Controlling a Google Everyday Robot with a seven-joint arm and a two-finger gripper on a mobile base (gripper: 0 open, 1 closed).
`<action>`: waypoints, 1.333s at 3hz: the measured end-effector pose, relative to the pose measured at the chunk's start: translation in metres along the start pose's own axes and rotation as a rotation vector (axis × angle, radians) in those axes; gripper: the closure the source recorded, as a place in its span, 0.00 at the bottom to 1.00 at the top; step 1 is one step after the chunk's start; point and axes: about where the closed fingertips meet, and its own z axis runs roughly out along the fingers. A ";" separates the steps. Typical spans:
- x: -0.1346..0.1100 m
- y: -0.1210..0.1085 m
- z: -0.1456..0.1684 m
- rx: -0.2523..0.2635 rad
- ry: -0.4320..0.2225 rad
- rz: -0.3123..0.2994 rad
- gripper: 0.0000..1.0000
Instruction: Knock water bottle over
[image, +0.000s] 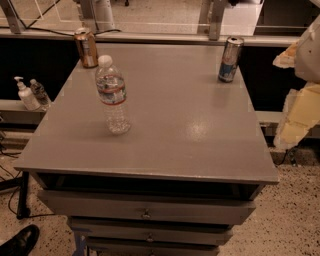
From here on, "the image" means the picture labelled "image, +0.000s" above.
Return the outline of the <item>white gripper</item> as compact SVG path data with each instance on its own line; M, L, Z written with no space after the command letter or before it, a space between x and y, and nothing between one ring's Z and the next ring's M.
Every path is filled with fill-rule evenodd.
M274 145L291 149L320 121L320 15L299 39L273 60L279 68L294 68L295 75L305 81L300 89L290 89L285 98Z

